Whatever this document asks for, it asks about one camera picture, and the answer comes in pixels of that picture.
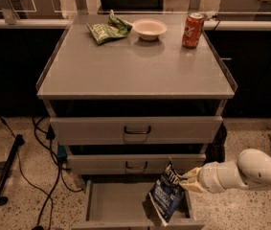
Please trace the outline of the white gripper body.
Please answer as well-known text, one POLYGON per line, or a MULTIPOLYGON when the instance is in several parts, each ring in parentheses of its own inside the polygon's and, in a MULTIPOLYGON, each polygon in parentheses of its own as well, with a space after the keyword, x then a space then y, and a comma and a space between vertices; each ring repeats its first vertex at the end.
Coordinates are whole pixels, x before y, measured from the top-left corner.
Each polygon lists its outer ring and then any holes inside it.
POLYGON ((213 194, 223 193, 228 189, 249 189, 242 179, 236 161, 205 164, 199 171, 198 181, 213 194))

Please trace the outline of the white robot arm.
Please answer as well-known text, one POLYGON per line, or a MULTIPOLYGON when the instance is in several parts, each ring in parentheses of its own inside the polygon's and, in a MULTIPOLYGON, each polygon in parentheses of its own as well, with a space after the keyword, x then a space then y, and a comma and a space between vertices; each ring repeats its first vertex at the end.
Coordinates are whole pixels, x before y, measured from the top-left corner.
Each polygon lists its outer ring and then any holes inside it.
POLYGON ((243 150, 237 160, 211 162, 180 176, 179 185, 197 193, 229 189, 271 190, 271 157, 258 149, 243 150))

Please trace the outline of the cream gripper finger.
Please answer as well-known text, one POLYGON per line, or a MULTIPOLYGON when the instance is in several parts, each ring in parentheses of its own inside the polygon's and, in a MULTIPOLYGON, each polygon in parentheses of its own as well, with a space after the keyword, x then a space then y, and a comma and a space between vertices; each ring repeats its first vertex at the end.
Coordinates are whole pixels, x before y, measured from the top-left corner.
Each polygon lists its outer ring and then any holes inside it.
POLYGON ((196 168, 193 168, 190 171, 182 174, 182 177, 184 179, 191 179, 193 177, 198 177, 200 171, 201 171, 201 167, 196 167, 196 168))
POLYGON ((196 193, 204 193, 205 189, 201 186, 197 181, 191 182, 189 180, 183 180, 179 183, 179 185, 187 191, 192 191, 196 193))

